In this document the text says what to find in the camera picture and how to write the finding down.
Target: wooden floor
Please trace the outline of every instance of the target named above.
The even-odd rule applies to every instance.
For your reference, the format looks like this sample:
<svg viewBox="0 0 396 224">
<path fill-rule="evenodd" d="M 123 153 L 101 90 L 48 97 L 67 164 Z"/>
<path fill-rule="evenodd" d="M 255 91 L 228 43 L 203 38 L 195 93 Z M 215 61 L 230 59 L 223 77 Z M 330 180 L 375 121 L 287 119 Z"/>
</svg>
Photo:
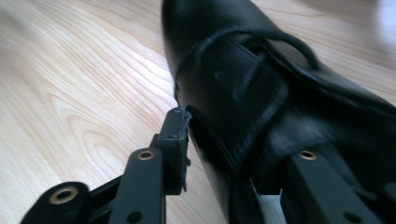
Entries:
<svg viewBox="0 0 396 224">
<path fill-rule="evenodd" d="M 257 0 L 333 70 L 396 105 L 396 3 Z M 160 0 L 0 0 L 0 223 L 48 188 L 121 175 L 176 106 Z M 190 147 L 168 223 L 224 223 Z"/>
</svg>

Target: metal grommet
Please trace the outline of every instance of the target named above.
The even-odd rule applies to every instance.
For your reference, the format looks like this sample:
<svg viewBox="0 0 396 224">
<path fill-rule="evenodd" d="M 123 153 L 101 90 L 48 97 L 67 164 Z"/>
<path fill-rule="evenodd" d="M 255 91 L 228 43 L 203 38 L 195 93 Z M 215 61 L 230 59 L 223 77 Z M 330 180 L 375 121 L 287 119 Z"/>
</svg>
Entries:
<svg viewBox="0 0 396 224">
<path fill-rule="evenodd" d="M 142 151 L 137 155 L 137 158 L 141 161 L 147 161 L 152 159 L 155 156 L 155 153 L 152 151 Z"/>
<path fill-rule="evenodd" d="M 56 190 L 49 198 L 52 204 L 62 204 L 72 201 L 78 194 L 78 189 L 74 186 L 67 186 Z"/>
<path fill-rule="evenodd" d="M 309 160 L 309 161 L 313 161 L 316 160 L 317 154 L 315 154 L 314 152 L 311 151 L 301 151 L 298 153 L 298 155 L 303 158 L 304 160 Z"/>
</svg>

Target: shoelace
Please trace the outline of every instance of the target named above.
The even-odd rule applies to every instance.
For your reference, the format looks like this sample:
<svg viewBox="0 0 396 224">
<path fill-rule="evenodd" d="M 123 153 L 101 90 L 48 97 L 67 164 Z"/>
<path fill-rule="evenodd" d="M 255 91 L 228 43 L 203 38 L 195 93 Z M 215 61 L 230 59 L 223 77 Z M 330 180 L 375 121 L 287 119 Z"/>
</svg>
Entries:
<svg viewBox="0 0 396 224">
<path fill-rule="evenodd" d="M 181 61 L 180 66 L 177 69 L 176 77 L 177 77 L 178 73 L 180 72 L 180 70 L 183 68 L 186 61 L 188 59 L 190 59 L 191 56 L 194 56 L 195 62 L 197 64 L 200 64 L 201 60 L 202 60 L 204 54 L 207 52 L 207 50 L 213 44 L 220 41 L 223 37 L 226 37 L 229 35 L 250 35 L 250 37 L 247 41 L 275 40 L 275 41 L 285 42 L 285 43 L 289 44 L 290 46 L 294 47 L 295 49 L 297 49 L 302 55 L 304 55 L 309 63 L 309 66 L 312 69 L 314 69 L 314 70 L 319 69 L 318 59 L 315 56 L 312 49 L 309 48 L 302 40 L 300 40 L 292 35 L 288 35 L 282 31 L 249 30 L 249 29 L 244 29 L 244 28 L 239 28 L 239 27 L 232 27 L 232 28 L 220 30 L 220 31 L 214 33 L 213 35 L 209 36 L 204 41 L 197 43 L 192 48 L 190 48 L 190 50 L 187 52 L 186 56 Z"/>
</svg>

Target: shoe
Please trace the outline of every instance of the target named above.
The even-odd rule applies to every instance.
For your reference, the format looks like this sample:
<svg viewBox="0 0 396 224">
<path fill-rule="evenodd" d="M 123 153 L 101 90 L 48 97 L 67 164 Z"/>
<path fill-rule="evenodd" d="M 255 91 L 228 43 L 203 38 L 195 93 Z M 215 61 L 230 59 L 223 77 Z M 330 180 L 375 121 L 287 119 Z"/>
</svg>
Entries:
<svg viewBox="0 0 396 224">
<path fill-rule="evenodd" d="M 376 197 L 396 182 L 395 107 L 250 1 L 164 0 L 163 38 L 175 98 L 193 116 L 192 141 L 229 223 L 263 223 L 260 195 L 279 194 L 285 160 L 308 148 L 335 148 L 347 166 L 318 151 L 356 192 Z"/>
</svg>

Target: leather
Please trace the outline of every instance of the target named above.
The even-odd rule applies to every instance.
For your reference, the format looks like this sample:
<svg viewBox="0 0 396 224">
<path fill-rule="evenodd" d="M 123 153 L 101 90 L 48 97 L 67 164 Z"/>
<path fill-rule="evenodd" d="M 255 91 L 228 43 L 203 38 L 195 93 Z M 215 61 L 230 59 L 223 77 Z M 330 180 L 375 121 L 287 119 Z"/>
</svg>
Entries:
<svg viewBox="0 0 396 224">
<path fill-rule="evenodd" d="M 233 28 L 279 32 L 248 0 L 163 1 L 175 97 L 229 223 L 263 223 L 257 193 L 278 194 L 282 161 L 307 148 L 339 148 L 346 181 L 373 194 L 396 181 L 394 106 L 282 42 L 258 52 L 230 35 L 194 55 Z"/>
</svg>

